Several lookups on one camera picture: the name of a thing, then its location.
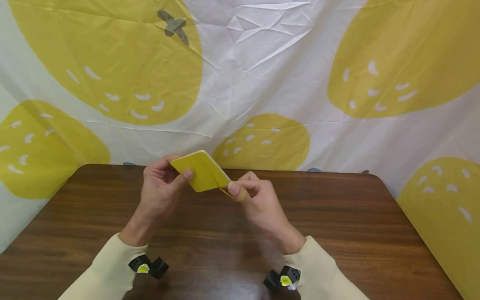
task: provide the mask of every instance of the yellow fruit pattern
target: yellow fruit pattern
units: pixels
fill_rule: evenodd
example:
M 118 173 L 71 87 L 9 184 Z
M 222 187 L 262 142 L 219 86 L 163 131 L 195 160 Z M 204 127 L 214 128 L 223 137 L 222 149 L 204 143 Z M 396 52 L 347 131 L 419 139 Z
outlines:
M 423 165 L 398 203 L 465 299 L 480 286 L 480 165 L 442 157 Z
M 77 98 L 115 120 L 186 114 L 202 79 L 200 38 L 180 0 L 9 0 L 25 39 Z
M 227 137 L 214 151 L 222 168 L 296 170 L 307 157 L 310 136 L 297 121 L 257 115 Z
M 26 100 L 0 124 L 0 180 L 17 197 L 49 198 L 79 166 L 109 162 L 99 138 L 46 102 Z
M 335 55 L 328 97 L 355 118 L 451 101 L 480 80 L 480 1 L 369 0 Z

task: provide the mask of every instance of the sleeve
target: sleeve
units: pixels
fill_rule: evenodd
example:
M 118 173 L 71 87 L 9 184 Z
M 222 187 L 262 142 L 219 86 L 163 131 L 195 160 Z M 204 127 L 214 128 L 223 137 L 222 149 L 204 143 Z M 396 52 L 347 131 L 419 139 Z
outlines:
M 299 252 L 284 257 L 286 265 L 300 271 L 297 290 L 302 300 L 368 300 L 312 237 Z
M 128 246 L 114 235 L 59 300 L 121 300 L 135 279 L 128 263 L 146 250 L 147 246 Z

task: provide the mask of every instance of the fabric backdrop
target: fabric backdrop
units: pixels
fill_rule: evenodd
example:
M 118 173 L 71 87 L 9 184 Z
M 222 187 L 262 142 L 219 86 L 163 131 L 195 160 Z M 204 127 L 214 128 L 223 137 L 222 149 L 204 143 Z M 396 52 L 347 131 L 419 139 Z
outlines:
M 87 163 L 380 177 L 480 298 L 480 1 L 0 1 L 0 251 Z

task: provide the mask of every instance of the wrist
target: wrist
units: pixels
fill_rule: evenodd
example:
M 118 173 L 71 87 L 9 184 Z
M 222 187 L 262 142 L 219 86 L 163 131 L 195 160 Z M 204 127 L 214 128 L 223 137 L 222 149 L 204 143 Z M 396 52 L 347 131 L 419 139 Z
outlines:
M 283 254 L 294 254 L 302 249 L 306 238 L 293 225 L 288 223 L 276 234 L 276 242 Z
M 143 215 L 138 209 L 119 234 L 125 244 L 133 247 L 147 245 L 155 234 L 157 222 Z

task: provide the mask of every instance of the brown table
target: brown table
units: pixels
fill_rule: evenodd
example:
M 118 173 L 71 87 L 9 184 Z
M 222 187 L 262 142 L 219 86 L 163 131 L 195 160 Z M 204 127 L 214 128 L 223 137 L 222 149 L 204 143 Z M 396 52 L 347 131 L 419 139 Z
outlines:
M 141 166 L 87 165 L 65 183 L 0 255 L 0 299 L 54 300 L 126 224 Z M 227 170 L 236 179 L 244 170 Z M 370 299 L 461 299 L 380 179 L 369 174 L 258 171 L 290 221 L 312 235 Z M 295 299 L 262 281 L 282 256 L 220 191 L 181 196 L 148 255 L 170 269 L 137 276 L 126 299 Z

